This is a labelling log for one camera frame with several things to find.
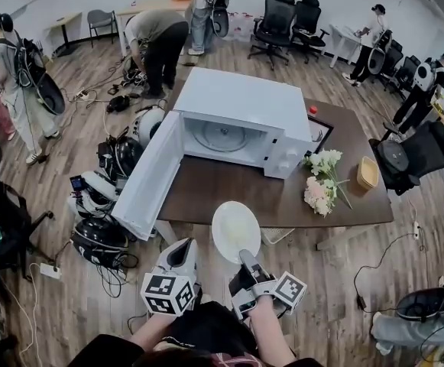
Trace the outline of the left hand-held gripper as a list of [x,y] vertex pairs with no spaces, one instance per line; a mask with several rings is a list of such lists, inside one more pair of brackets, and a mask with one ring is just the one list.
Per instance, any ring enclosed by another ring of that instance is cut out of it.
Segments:
[[141,285],[141,297],[150,314],[182,316],[195,307],[201,298],[197,260],[195,239],[182,239],[160,253]]

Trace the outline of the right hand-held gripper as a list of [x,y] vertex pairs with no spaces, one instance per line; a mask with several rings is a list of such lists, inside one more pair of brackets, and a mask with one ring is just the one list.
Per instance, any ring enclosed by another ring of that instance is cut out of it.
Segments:
[[277,318],[292,314],[306,293],[307,284],[285,271],[280,278],[261,273],[261,265],[247,249],[239,252],[242,267],[230,280],[232,310],[239,320],[245,320],[259,299],[268,295],[273,299]]

